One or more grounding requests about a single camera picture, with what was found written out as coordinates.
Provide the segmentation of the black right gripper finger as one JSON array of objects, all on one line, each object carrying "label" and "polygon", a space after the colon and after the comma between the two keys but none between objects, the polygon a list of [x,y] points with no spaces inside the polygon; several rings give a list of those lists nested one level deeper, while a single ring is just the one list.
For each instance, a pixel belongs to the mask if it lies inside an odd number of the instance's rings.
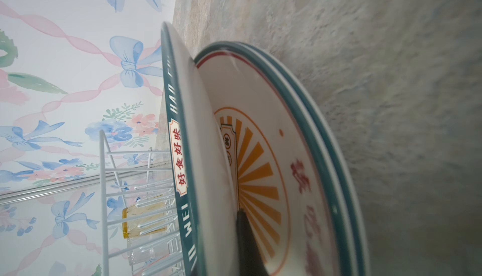
[{"label": "black right gripper finger", "polygon": [[268,276],[246,212],[240,209],[236,221],[239,275]]}]

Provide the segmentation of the orange sunburst pattern plate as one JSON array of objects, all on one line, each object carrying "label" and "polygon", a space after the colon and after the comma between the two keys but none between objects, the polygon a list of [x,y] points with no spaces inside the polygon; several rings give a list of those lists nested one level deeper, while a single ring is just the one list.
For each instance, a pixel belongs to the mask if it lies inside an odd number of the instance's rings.
[{"label": "orange sunburst pattern plate", "polygon": [[241,42],[215,42],[195,65],[266,272],[366,275],[340,165],[299,81],[273,56]]}]

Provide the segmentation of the green banded rim plate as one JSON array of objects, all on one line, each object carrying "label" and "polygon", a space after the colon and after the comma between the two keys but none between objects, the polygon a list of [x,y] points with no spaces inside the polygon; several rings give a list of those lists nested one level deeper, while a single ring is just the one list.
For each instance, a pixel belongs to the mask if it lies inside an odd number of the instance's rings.
[{"label": "green banded rim plate", "polygon": [[236,209],[220,129],[187,47],[161,27],[168,137],[187,275],[238,275]]}]

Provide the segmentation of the white plate green rim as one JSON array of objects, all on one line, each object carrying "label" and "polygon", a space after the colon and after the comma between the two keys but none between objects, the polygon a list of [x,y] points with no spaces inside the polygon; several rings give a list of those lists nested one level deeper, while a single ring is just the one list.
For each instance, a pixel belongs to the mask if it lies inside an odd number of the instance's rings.
[{"label": "white plate green rim", "polygon": [[247,43],[242,43],[243,46],[248,47],[252,51],[257,52],[269,61],[290,83],[296,91],[306,109],[309,111],[311,118],[320,132],[326,148],[330,154],[331,160],[335,167],[338,180],[345,198],[345,202],[350,217],[351,227],[353,230],[353,238],[355,242],[356,257],[358,262],[358,271],[360,275],[371,275],[370,252],[367,240],[367,233],[365,229],[364,217],[360,208],[360,202],[356,194],[355,185],[353,183],[350,170],[346,163],[345,157],[338,145],[335,135],[330,129],[327,121],[321,113],[318,105],[309,94],[307,89],[301,84],[300,80],[293,75],[293,73],[276,59],[273,55],[255,46]]}]

